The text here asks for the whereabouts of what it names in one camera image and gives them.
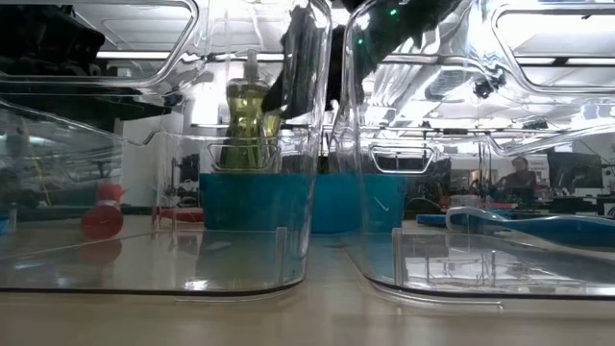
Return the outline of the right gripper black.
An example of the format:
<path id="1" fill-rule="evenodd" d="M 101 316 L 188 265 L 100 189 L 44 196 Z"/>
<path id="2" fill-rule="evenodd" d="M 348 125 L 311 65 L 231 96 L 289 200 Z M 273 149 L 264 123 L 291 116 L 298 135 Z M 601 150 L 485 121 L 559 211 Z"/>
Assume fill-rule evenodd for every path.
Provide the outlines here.
<path id="1" fill-rule="evenodd" d="M 331 28 L 327 10 L 314 4 L 297 5 L 281 38 L 283 68 L 265 94 L 261 110 L 279 111 L 282 119 L 292 119 L 314 111 L 319 93 L 327 81 L 331 47 L 331 101 L 342 105 L 344 74 L 356 84 L 372 73 L 384 59 L 383 45 L 365 37 L 351 42 L 353 58 L 345 61 L 346 27 Z"/>

